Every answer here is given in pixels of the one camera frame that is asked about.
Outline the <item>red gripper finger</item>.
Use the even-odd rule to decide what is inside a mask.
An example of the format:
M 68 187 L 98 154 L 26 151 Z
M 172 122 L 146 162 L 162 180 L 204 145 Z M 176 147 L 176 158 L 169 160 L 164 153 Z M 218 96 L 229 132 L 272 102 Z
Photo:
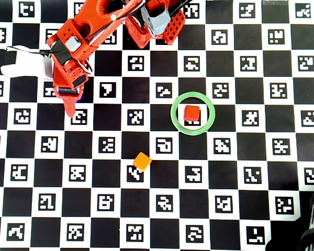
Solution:
M 81 95 L 65 95 L 65 94 L 57 94 L 57 97 L 63 100 L 64 109 L 66 114 L 73 118 L 75 115 L 75 104 L 78 100 L 81 99 Z

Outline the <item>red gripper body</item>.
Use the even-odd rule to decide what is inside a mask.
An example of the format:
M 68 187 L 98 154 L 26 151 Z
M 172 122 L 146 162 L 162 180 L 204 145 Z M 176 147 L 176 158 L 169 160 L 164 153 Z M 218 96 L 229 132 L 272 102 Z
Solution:
M 88 75 L 92 74 L 92 67 L 88 60 L 69 59 L 63 65 L 54 59 L 53 87 L 59 97 L 81 97 L 84 83 Z

